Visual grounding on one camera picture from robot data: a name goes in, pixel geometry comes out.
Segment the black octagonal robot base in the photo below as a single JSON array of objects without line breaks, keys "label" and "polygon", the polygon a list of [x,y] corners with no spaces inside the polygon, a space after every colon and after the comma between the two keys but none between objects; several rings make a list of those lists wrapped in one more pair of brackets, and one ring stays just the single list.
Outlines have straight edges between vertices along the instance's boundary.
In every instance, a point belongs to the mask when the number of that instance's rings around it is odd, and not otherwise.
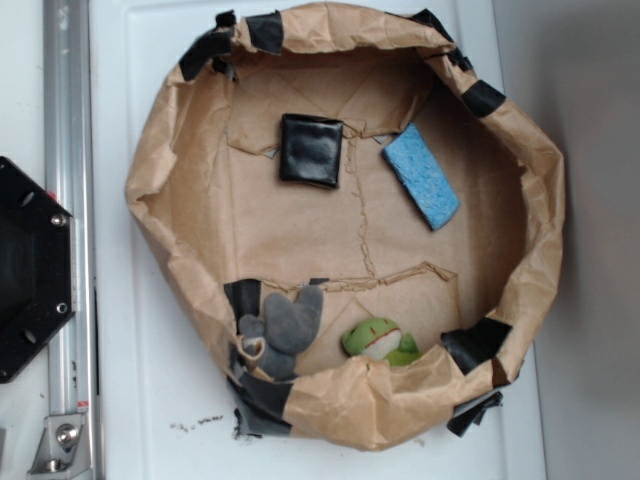
[{"label": "black octagonal robot base", "polygon": [[74,314],[69,214],[1,158],[1,382],[12,382]]}]

